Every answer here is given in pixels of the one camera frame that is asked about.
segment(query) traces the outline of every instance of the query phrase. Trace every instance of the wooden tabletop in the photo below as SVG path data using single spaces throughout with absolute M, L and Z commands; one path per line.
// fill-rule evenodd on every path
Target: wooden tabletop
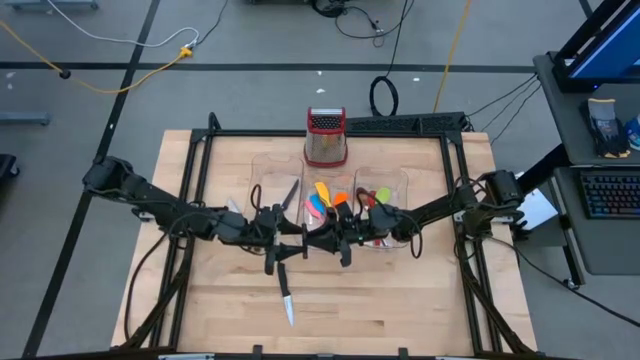
M 189 137 L 190 131 L 166 131 L 160 149 L 153 183 L 173 194 L 180 188 Z M 463 139 L 470 176 L 494 170 L 486 134 L 465 133 Z M 231 197 L 242 210 L 252 159 L 262 153 L 302 158 L 303 144 L 304 138 L 214 138 L 205 202 L 224 206 Z M 450 149 L 457 177 L 455 150 Z M 201 151 L 190 194 L 195 192 Z M 409 178 L 410 209 L 447 193 L 438 140 L 350 138 L 347 164 L 339 169 L 353 174 L 364 166 L 402 168 Z M 511 242 L 506 226 L 494 225 L 493 230 L 495 237 Z M 347 268 L 340 266 L 339 255 L 320 251 L 310 252 L 308 260 L 288 259 L 293 327 L 284 311 L 277 276 L 264 274 L 263 258 L 218 241 L 198 241 L 179 350 L 247 353 L 261 344 L 265 353 L 392 355 L 406 347 L 411 355 L 472 355 L 462 281 L 452 252 L 452 221 L 443 219 L 422 233 L 424 252 L 418 260 L 408 248 L 358 246 L 352 247 L 353 262 Z M 155 224 L 141 225 L 129 277 L 160 236 Z M 165 241 L 136 280 L 131 331 L 157 300 L 167 246 Z M 494 242 L 485 242 L 484 248 L 496 307 L 524 343 L 536 348 L 515 254 Z M 486 318 L 477 308 L 484 347 L 489 349 Z M 123 313 L 124 298 L 114 345 L 124 341 Z M 168 328 L 163 332 L 164 343 Z

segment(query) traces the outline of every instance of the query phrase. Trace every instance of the clear plastic bin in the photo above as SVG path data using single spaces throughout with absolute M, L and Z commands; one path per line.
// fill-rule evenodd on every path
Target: clear plastic bin
M 255 218 L 256 210 L 251 204 L 251 190 L 256 184 L 260 184 L 262 187 L 259 207 L 271 207 L 273 204 L 282 204 L 293 185 L 298 181 L 296 192 L 284 212 L 287 219 L 295 222 L 298 218 L 303 173 L 304 163 L 299 158 L 275 157 L 269 154 L 256 155 L 251 161 L 251 181 L 249 182 L 243 216 L 249 221 Z
M 409 176 L 400 168 L 382 169 L 373 167 L 361 167 L 356 171 L 354 188 L 363 188 L 368 192 L 377 192 L 381 188 L 386 187 L 391 192 L 391 196 L 386 203 L 396 206 L 400 209 L 406 209 L 408 184 Z M 352 198 L 351 200 L 351 208 L 353 209 L 354 214 L 357 214 L 358 212 L 360 212 L 360 204 L 355 198 Z M 364 211 L 362 212 L 362 218 L 366 219 L 366 210 L 369 208 L 370 204 L 367 202 L 364 202 L 363 204 Z M 385 239 L 366 242 L 364 245 L 370 248 L 377 249 L 393 249 L 404 247 L 406 244 L 398 243 L 391 237 L 391 235 L 389 235 Z
M 322 226 L 325 220 L 324 216 L 320 218 L 313 216 L 312 211 L 309 210 L 309 206 L 306 204 L 307 200 L 310 200 L 311 196 L 317 194 L 315 186 L 316 182 L 322 182 L 327 186 L 332 207 L 334 206 L 335 196 L 337 194 L 346 193 L 347 202 L 351 203 L 354 193 L 353 175 L 337 170 L 307 168 L 307 172 L 304 177 L 304 184 L 302 186 L 302 199 L 300 200 L 300 218 L 298 219 L 298 224 L 307 224 L 307 229 L 309 231 Z

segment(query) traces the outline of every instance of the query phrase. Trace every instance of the caster wheel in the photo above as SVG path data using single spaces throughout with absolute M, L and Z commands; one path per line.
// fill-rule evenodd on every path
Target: caster wheel
M 580 285 L 576 285 L 572 279 L 564 279 L 562 280 L 562 283 L 564 284 L 564 286 L 567 287 L 567 289 L 569 290 L 578 290 L 580 289 Z
M 11 167 L 11 170 L 9 170 L 9 176 L 14 178 L 17 177 L 18 175 L 20 175 L 20 168 L 16 166 L 16 164 L 13 164 L 13 166 Z

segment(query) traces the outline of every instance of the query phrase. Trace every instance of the desk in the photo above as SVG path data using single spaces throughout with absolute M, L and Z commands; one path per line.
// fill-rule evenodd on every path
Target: desk
M 640 166 L 640 152 L 632 149 L 631 155 L 624 159 L 599 157 L 594 150 L 587 124 L 578 110 L 578 106 L 593 94 L 562 93 L 552 74 L 553 62 L 550 56 L 536 56 L 533 62 L 562 143 L 518 179 L 520 186 L 528 193 L 544 181 L 554 178 L 552 190 L 556 192 L 556 205 L 563 207 L 559 211 L 567 220 L 567 227 L 564 229 L 566 245 L 563 250 L 574 283 L 584 284 L 578 261 L 580 257 L 586 270 L 594 275 L 640 274 L 640 262 L 629 258 L 630 254 L 635 254 L 640 249 L 640 243 L 632 240 L 640 232 L 640 221 L 587 219 L 580 198 L 575 193 L 574 187 L 577 184 L 572 178 L 574 172 L 561 169 L 569 166 Z M 623 122 L 640 113 L 639 84 L 604 84 L 596 90 L 595 95 L 615 98 L 616 114 Z M 612 245 L 604 240 L 607 235 L 628 240 L 619 240 L 616 245 Z M 603 251 L 603 242 L 607 243 L 606 251 Z
M 160 149 L 153 183 L 174 194 L 179 192 L 190 134 L 167 131 Z M 465 133 L 463 139 L 470 175 L 493 170 L 486 134 Z M 264 152 L 301 157 L 303 144 L 301 137 L 214 137 L 204 200 L 208 206 L 223 206 L 231 196 L 242 206 L 253 157 Z M 349 139 L 349 158 L 342 170 L 384 164 L 408 174 L 409 208 L 447 193 L 438 140 Z M 352 247 L 353 263 L 347 268 L 340 267 L 339 256 L 318 251 L 310 250 L 308 260 L 288 259 L 294 327 L 284 313 L 277 276 L 264 274 L 263 259 L 217 241 L 198 241 L 178 350 L 250 353 L 253 345 L 261 344 L 265 353 L 397 355 L 399 347 L 406 347 L 411 355 L 472 355 L 460 272 L 452 253 L 452 222 L 443 219 L 425 227 L 423 234 L 424 252 L 418 260 L 409 249 L 357 246 Z M 506 226 L 494 226 L 494 234 L 511 241 Z M 141 225 L 131 272 L 160 235 L 155 224 Z M 132 329 L 157 299 L 167 245 L 147 260 L 138 276 Z M 484 249 L 496 307 L 522 340 L 536 348 L 514 253 L 494 242 L 486 242 Z M 123 313 L 124 299 L 114 345 L 124 341 Z M 167 333 L 165 329 L 161 344 Z M 482 339 L 489 349 L 486 331 Z

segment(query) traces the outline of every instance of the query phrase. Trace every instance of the orange utensil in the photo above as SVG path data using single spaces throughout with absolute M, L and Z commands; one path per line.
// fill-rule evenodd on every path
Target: orange utensil
M 333 198 L 333 206 L 337 206 L 338 204 L 342 204 L 343 202 L 346 202 L 347 200 L 349 200 L 349 194 L 342 192 L 342 193 L 337 193 L 336 196 Z

